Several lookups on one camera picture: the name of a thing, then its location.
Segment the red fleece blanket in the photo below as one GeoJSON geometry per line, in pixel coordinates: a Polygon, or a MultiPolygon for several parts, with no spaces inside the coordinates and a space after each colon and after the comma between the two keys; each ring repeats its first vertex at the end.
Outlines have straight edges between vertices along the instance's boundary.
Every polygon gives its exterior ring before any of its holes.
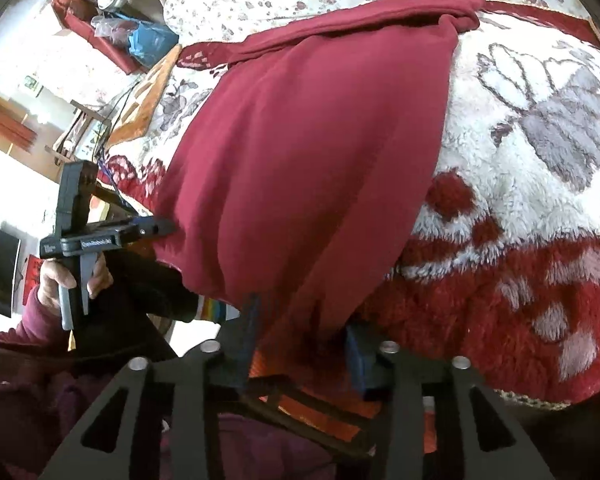
{"type": "Polygon", "coordinates": [[[330,369],[333,336],[402,252],[458,34],[483,4],[378,0],[183,51],[181,66],[234,65],[160,185],[155,213],[180,229],[156,253],[200,294],[263,295],[267,372],[307,384],[330,369]]]}

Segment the person's hand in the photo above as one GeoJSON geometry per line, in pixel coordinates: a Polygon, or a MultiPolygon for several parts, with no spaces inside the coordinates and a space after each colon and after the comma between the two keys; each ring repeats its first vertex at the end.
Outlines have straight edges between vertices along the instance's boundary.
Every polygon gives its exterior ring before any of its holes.
{"type": "MultiPolygon", "coordinates": [[[[93,300],[104,289],[113,284],[113,277],[107,269],[107,262],[104,255],[100,254],[93,268],[93,276],[87,283],[89,297],[93,300]]],[[[40,288],[38,289],[38,301],[50,309],[52,312],[60,315],[60,299],[58,285],[66,288],[77,286],[75,278],[69,270],[54,260],[45,260],[40,268],[40,288]]]]}

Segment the red sleeve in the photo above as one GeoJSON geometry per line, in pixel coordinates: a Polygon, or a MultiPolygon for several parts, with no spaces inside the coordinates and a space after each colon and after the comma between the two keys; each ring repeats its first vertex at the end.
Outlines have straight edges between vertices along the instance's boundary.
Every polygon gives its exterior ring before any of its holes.
{"type": "Polygon", "coordinates": [[[62,330],[60,316],[55,316],[38,301],[38,287],[29,294],[22,321],[8,332],[0,332],[0,343],[43,346],[49,353],[66,352],[69,333],[62,330]]]}

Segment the cable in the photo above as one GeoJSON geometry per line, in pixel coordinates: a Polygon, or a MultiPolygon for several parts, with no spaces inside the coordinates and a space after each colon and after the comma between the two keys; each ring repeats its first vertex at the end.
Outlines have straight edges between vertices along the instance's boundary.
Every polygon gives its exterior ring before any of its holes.
{"type": "MultiPolygon", "coordinates": [[[[133,90],[136,88],[136,86],[138,86],[138,83],[141,80],[142,80],[142,76],[138,76],[138,78],[136,78],[136,80],[129,87],[129,89],[127,91],[125,91],[123,94],[121,94],[120,97],[118,98],[118,100],[116,101],[116,103],[113,105],[113,108],[111,109],[111,111],[109,112],[109,114],[106,117],[107,119],[109,119],[111,117],[111,115],[116,111],[116,109],[118,108],[118,104],[120,103],[120,101],[122,101],[122,98],[125,97],[125,95],[126,95],[125,102],[122,105],[122,108],[120,108],[120,113],[118,114],[116,121],[111,125],[111,128],[109,130],[109,135],[104,136],[104,135],[100,134],[100,137],[98,138],[98,140],[96,142],[96,147],[93,150],[93,155],[91,156],[91,160],[98,164],[100,171],[102,171],[102,173],[104,173],[106,175],[106,177],[109,179],[109,183],[111,184],[111,186],[113,187],[113,190],[115,191],[116,195],[120,199],[120,202],[122,202],[125,206],[131,208],[134,211],[136,210],[136,208],[133,207],[122,196],[122,193],[120,193],[120,190],[118,189],[118,184],[113,179],[113,176],[112,176],[111,172],[109,171],[109,168],[107,168],[107,164],[104,160],[104,155],[105,155],[104,146],[105,146],[107,140],[109,140],[110,134],[116,129],[116,126],[118,125],[118,122],[120,121],[120,117],[122,117],[122,111],[125,109],[126,104],[129,102],[129,98],[131,97],[133,90]]],[[[102,131],[102,124],[100,125],[99,133],[101,131],[102,131]]]]}

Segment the metal screw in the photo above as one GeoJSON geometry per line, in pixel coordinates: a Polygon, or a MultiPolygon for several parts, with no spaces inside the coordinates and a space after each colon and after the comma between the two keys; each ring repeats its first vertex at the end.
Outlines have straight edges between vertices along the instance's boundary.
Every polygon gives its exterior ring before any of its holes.
{"type": "Polygon", "coordinates": [[[140,370],[144,370],[149,365],[149,361],[145,357],[134,357],[129,361],[129,368],[138,372],[140,370]]]}
{"type": "Polygon", "coordinates": [[[397,354],[400,351],[400,345],[395,341],[382,341],[380,351],[384,354],[397,354]]]}
{"type": "Polygon", "coordinates": [[[213,354],[215,352],[218,352],[220,348],[220,343],[215,339],[209,339],[208,341],[205,341],[200,345],[200,350],[205,354],[213,354]]]}
{"type": "Polygon", "coordinates": [[[458,355],[451,359],[451,364],[458,370],[467,370],[467,368],[471,367],[471,361],[462,355],[458,355]]]}

